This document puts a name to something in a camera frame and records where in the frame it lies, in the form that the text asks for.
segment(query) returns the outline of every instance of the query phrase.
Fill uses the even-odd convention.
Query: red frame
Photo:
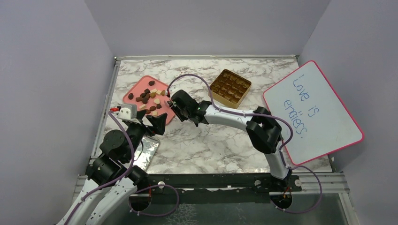
[[[307,162],[310,162],[310,161],[312,161],[312,160],[314,160],[314,159],[317,159],[317,158],[326,156],[326,155],[328,155],[328,154],[330,154],[330,153],[333,153],[333,152],[336,152],[336,151],[338,151],[338,150],[341,150],[341,149],[347,148],[347,147],[349,147],[349,146],[352,146],[352,145],[354,145],[354,144],[357,144],[357,143],[363,141],[363,139],[365,138],[365,134],[363,133],[362,129],[359,127],[357,121],[352,117],[352,114],[350,113],[350,111],[348,111],[347,107],[344,105],[344,103],[343,103],[343,101],[341,100],[340,96],[336,93],[336,90],[335,90],[335,89],[333,88],[333,86],[330,84],[329,80],[326,78],[325,74],[322,72],[321,68],[319,68],[318,64],[317,64],[314,60],[310,60],[310,61],[304,63],[302,66],[300,66],[299,68],[295,69],[293,72],[291,72],[291,73],[290,73],[289,75],[287,75],[286,77],[290,76],[292,73],[296,72],[298,69],[300,69],[301,67],[303,67],[305,64],[307,64],[307,63],[309,63],[309,62],[313,62],[313,63],[316,65],[316,67],[318,68],[318,70],[321,72],[322,76],[325,78],[326,82],[327,82],[327,83],[329,84],[329,86],[332,88],[332,90],[333,90],[333,92],[335,93],[336,97],[338,98],[338,100],[340,101],[340,103],[343,105],[344,109],[347,111],[348,115],[350,115],[351,119],[354,121],[355,125],[356,125],[356,126],[358,127],[358,129],[360,130],[360,132],[361,132],[361,134],[362,134],[362,138],[361,138],[359,141],[353,142],[353,143],[351,143],[351,144],[348,144],[348,145],[346,145],[346,146],[343,146],[343,147],[341,147],[341,148],[338,148],[338,149],[333,150],[333,151],[331,151],[331,152],[328,152],[328,153],[326,153],[326,154],[320,155],[320,156],[318,156],[318,157],[312,158],[312,159],[307,160],[307,161],[305,161],[305,162],[303,162],[303,163],[300,163],[300,164],[296,164],[296,163],[293,162],[293,159],[292,159],[291,156],[290,156],[289,150],[287,149],[287,146],[285,146],[286,151],[287,151],[287,154],[289,155],[289,158],[290,158],[291,162],[292,162],[294,165],[302,165],[302,164],[307,163]],[[272,85],[271,87],[269,87],[267,90],[265,90],[265,91],[262,93],[262,98],[264,99],[264,102],[265,102],[265,104],[267,105],[267,108],[269,109],[269,111],[271,111],[271,109],[269,108],[269,106],[268,106],[268,104],[267,104],[267,101],[266,101],[265,98],[264,98],[264,93],[265,93],[266,91],[268,91],[269,89],[271,89],[272,87],[274,87],[275,85],[277,85],[279,82],[283,81],[286,77],[284,77],[282,80],[276,82],[274,85]]]

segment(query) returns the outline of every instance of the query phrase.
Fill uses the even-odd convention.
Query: marble table top
[[[122,60],[111,100],[111,107],[122,104],[122,98],[144,75],[151,75],[164,83],[181,74],[197,74],[209,84],[223,69],[229,69],[252,82],[251,89],[239,109],[265,107],[263,91],[299,66],[291,59],[170,59]],[[210,100],[205,84],[195,77],[184,77],[171,87],[173,92],[183,89],[198,102]],[[118,129],[108,118],[106,132]],[[222,125],[199,127],[191,122],[180,122],[177,117],[166,126],[148,173],[268,173],[269,165],[264,155],[251,144],[249,136],[241,130]],[[331,172],[327,157],[305,164],[315,172]],[[307,172],[297,169],[294,172]]]

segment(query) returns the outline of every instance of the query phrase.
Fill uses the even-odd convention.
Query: white wall
[[[396,224],[398,1],[331,0],[299,63],[318,62],[365,132],[334,154],[362,225]]]
[[[83,0],[1,1],[1,224],[54,224],[66,213],[113,63]]]
[[[300,54],[329,0],[85,0],[117,56]]]

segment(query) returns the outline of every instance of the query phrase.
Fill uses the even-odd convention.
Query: whiteboard
[[[361,142],[364,134],[315,61],[309,61],[263,93],[272,115],[293,128],[286,150],[300,165]],[[289,129],[280,121],[282,137]]]

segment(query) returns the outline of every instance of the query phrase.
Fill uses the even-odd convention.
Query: pink cutting board
[[[150,86],[148,83],[150,81],[155,81],[155,84]],[[158,116],[162,115],[163,113],[167,113],[167,118],[166,118],[166,124],[170,123],[171,119],[173,119],[173,117],[175,116],[175,113],[173,112],[173,110],[170,109],[170,107],[168,105],[166,105],[165,102],[169,101],[170,98],[168,98],[167,96],[162,96],[162,95],[158,95],[156,94],[155,98],[149,98],[148,99],[148,103],[146,104],[146,107],[143,109],[140,109],[139,107],[141,105],[143,105],[144,103],[142,102],[137,102],[136,98],[139,97],[139,95],[144,92],[145,89],[149,89],[149,90],[153,90],[153,89],[157,89],[157,90],[166,90],[167,89],[167,84],[149,76],[149,75],[145,75],[143,76],[137,83],[136,85],[134,85],[130,91],[128,91],[124,97],[123,97],[123,102],[127,103],[127,104],[133,104],[133,105],[137,105],[137,110],[144,110],[144,109],[149,109],[151,106],[156,106],[156,104],[153,102],[155,99],[159,99],[161,102],[161,109],[156,109]],[[133,93],[134,98],[132,100],[130,100],[128,98],[129,94]]]

